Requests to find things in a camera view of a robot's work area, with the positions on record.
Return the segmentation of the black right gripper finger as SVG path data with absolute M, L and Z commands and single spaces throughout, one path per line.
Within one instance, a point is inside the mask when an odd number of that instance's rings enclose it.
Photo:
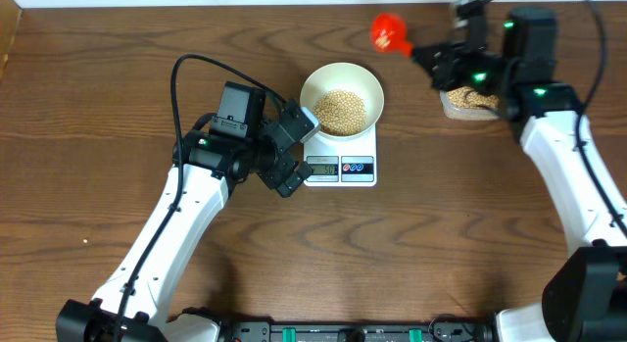
M 414 46 L 411 59 L 416 63 L 452 62 L 459 50 L 465 47 L 462 41 L 445 41 L 426 46 Z
M 417 63 L 431 79 L 431 87 L 442 90 L 443 68 L 439 55 L 415 55 L 413 61 Z

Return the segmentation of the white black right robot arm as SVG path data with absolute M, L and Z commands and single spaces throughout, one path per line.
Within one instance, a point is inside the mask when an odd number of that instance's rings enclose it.
M 542 299 L 494 317 L 498 341 L 623 341 L 626 338 L 626 202 L 597 150 L 585 106 L 554 79 L 555 13 L 516 7 L 503 49 L 485 50 L 482 6 L 460 5 L 459 41 L 409 46 L 406 54 L 441 91 L 471 87 L 499 99 L 498 116 L 540 172 L 563 226 L 568 259 Z

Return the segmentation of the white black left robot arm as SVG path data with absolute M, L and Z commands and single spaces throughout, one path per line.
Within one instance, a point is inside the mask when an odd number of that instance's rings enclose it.
M 175 147 L 161 198 L 120 266 L 89 303 L 69 300 L 61 309 L 58 340 L 219 340 L 219 322 L 203 312 L 168 319 L 201 237 L 249 174 L 286 198 L 313 172 L 289 150 L 315 135 L 319 121 L 295 100 L 270 121 L 266 96 L 259 88 L 225 84 L 217 112 L 200 117 Z

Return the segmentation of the red plastic measuring scoop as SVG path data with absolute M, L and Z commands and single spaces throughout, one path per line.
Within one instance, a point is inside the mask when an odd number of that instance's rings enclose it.
M 372 22 L 370 40 L 378 53 L 401 53 L 410 57 L 413 44 L 407 40 L 406 22 L 393 13 L 379 14 Z

